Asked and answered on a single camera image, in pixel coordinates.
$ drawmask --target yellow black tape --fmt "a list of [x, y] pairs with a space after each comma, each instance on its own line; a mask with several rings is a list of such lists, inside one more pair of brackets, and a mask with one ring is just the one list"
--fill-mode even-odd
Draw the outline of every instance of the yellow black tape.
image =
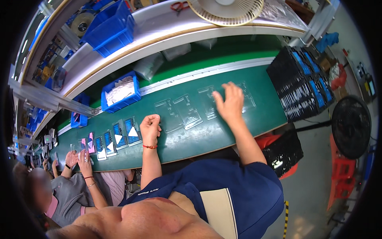
[[287, 226], [288, 226], [288, 214], [289, 214], [289, 202], [285, 201], [285, 225], [284, 225], [284, 236], [283, 239], [287, 236]]

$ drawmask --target gray shirt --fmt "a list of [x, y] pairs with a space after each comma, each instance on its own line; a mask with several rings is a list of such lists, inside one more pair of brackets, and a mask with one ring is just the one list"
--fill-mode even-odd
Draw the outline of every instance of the gray shirt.
[[[101, 174], [93, 173], [93, 176], [99, 189], [105, 196], [107, 204], [112, 206], [113, 201], [109, 186]], [[58, 200], [52, 220], [61, 227], [71, 224], [80, 216], [81, 206], [94, 206], [92, 195], [81, 173], [74, 174], [70, 179], [58, 176], [52, 180], [52, 189], [53, 195]]]

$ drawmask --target red scissors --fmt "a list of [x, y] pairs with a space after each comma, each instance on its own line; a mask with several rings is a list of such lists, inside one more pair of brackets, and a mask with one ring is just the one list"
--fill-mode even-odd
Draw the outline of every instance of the red scissors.
[[188, 5], [187, 1], [184, 2], [176, 2], [171, 4], [170, 8], [174, 11], [176, 11], [176, 16], [179, 16], [180, 11], [186, 8], [189, 8], [190, 6]]

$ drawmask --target navy blue shirt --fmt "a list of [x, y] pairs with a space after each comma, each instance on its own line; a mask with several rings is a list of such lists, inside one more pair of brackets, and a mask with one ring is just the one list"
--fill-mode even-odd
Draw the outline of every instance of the navy blue shirt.
[[284, 210], [284, 195], [276, 173], [266, 164], [255, 162], [240, 167], [236, 161], [205, 159], [158, 177], [142, 191], [119, 206], [145, 198], [168, 198], [172, 191], [188, 197], [199, 216], [207, 216], [199, 192], [228, 188], [238, 230], [238, 238], [261, 238]]

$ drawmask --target white triangle sticker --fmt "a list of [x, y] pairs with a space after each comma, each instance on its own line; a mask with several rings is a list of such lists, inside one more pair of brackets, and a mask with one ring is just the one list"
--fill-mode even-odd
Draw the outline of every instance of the white triangle sticker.
[[138, 134], [137, 132], [135, 131], [134, 127], [131, 128], [130, 132], [129, 132], [129, 136], [130, 137], [138, 137]]
[[98, 158], [106, 158], [106, 151], [105, 151], [105, 149], [102, 149], [102, 151], [98, 153]]
[[114, 135], [115, 136], [115, 141], [117, 144], [119, 144], [119, 141], [122, 139], [122, 135]]
[[111, 142], [111, 143], [107, 146], [107, 148], [110, 149], [111, 151], [114, 151], [113, 142]]

